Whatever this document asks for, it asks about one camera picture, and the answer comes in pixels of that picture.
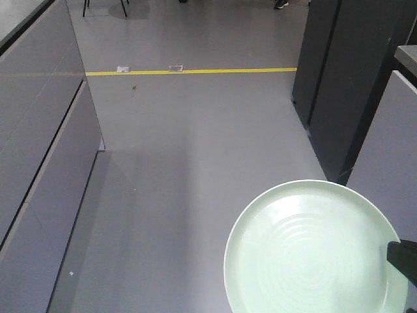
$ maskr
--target drawer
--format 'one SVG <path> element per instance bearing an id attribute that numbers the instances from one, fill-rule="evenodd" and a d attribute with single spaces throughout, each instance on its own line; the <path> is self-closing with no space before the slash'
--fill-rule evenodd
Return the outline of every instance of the drawer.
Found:
<path id="1" fill-rule="evenodd" d="M 46 312 L 60 264 L 30 205 L 24 204 L 0 253 L 1 311 Z"/>
<path id="2" fill-rule="evenodd" d="M 59 258 L 65 252 L 100 139 L 93 100 L 83 82 L 26 199 Z"/>

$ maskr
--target light green plate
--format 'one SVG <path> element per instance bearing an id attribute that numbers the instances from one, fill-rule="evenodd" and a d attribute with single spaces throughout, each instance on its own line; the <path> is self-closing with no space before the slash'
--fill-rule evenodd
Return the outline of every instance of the light green plate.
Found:
<path id="1" fill-rule="evenodd" d="M 407 279 L 386 261 L 399 241 L 358 193 L 294 181 L 253 200 L 231 231 L 224 260 L 234 313 L 401 313 Z"/>

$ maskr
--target yellow floor line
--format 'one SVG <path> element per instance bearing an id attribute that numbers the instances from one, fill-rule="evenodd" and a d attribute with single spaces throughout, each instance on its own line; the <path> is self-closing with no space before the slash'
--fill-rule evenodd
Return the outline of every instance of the yellow floor line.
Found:
<path id="1" fill-rule="evenodd" d="M 113 75 L 166 75 L 166 74 L 219 74 L 219 73 L 273 73 L 295 72 L 296 67 L 284 68 L 217 68 L 200 70 L 183 70 L 182 72 L 170 72 L 168 70 L 133 70 L 126 73 L 118 72 L 86 72 L 87 76 L 113 76 Z"/>

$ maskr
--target gray cabinet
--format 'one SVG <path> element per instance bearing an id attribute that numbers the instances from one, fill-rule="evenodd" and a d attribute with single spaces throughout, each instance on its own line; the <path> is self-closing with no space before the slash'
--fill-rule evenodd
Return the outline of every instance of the gray cabinet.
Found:
<path id="1" fill-rule="evenodd" d="M 48 5 L 0 55 L 0 312 L 47 310 L 101 141 L 66 2 Z"/>
<path id="2" fill-rule="evenodd" d="M 417 241 L 417 89 L 394 71 L 347 186 L 372 201 L 398 236 Z M 417 308 L 410 284 L 406 308 Z"/>

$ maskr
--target shoe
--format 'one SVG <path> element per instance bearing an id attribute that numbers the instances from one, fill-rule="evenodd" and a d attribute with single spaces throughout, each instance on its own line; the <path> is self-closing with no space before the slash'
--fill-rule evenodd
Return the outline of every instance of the shoe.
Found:
<path id="1" fill-rule="evenodd" d="M 276 0 L 274 8 L 276 10 L 281 10 L 282 8 L 288 5 L 288 0 Z"/>

